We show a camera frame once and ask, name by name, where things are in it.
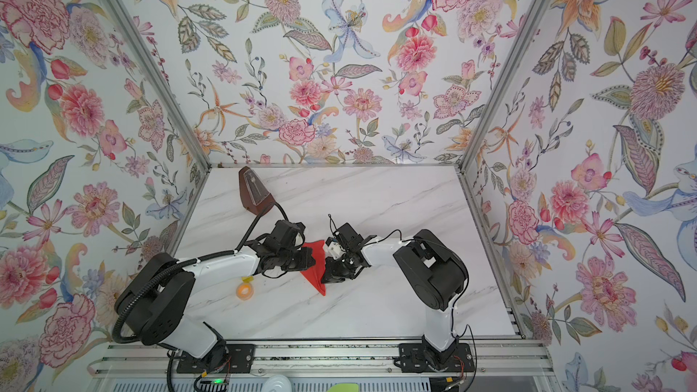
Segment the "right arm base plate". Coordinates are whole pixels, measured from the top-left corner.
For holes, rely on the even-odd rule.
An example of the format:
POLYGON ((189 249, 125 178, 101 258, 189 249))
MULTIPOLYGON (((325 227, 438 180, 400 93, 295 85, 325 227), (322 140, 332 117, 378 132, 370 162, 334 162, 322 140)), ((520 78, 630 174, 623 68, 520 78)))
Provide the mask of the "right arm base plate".
POLYGON ((437 351, 426 341, 399 344, 393 359, 402 373, 474 373, 476 358, 466 343, 454 343, 445 351, 437 351))

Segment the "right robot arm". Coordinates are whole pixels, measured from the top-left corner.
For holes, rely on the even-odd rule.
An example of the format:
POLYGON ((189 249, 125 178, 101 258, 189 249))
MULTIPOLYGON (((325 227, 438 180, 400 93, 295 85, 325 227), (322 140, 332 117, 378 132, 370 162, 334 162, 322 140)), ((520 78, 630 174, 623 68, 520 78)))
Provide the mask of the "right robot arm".
POLYGON ((459 341, 454 306, 468 288, 468 269, 431 230, 420 230, 408 239, 399 234, 399 230, 394 230, 383 238, 364 238, 350 224, 342 225, 323 243, 325 270, 321 281, 354 281, 369 268, 399 268, 425 306, 425 345, 439 357, 448 356, 459 341))

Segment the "red square paper sheet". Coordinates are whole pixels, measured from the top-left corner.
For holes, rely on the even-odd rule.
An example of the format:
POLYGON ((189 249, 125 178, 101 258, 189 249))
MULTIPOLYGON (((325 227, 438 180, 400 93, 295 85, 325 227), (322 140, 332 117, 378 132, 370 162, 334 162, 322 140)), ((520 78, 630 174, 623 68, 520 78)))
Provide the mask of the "red square paper sheet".
POLYGON ((325 241, 305 242, 303 248, 307 248, 311 252, 311 257, 314 263, 301 272, 302 276, 312 285, 321 296, 326 295, 326 285, 322 281, 326 270, 326 252, 324 250, 325 241))

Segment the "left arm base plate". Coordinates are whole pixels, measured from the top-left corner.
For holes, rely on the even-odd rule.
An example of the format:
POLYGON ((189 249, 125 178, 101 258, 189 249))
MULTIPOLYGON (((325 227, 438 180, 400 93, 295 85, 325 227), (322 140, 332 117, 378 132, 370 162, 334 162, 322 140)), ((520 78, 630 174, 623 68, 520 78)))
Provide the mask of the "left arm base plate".
POLYGON ((256 346, 253 344, 227 344, 216 346, 202 359, 183 352, 177 374, 249 374, 252 370, 256 346))

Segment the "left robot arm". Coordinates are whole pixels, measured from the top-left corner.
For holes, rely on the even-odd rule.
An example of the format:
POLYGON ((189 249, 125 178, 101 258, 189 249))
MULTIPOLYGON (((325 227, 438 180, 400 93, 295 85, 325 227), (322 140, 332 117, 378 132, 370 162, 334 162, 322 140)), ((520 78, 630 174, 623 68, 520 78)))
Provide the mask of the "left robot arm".
POLYGON ((308 270, 315 261, 312 250, 304 245, 304 232, 300 222, 279 220, 272 232, 246 241, 239 250, 185 261, 177 261, 168 253, 155 255, 114 304, 117 319, 112 339, 119 344, 160 345, 196 359, 223 359, 225 339, 186 312, 190 297, 275 268, 284 272, 308 270))

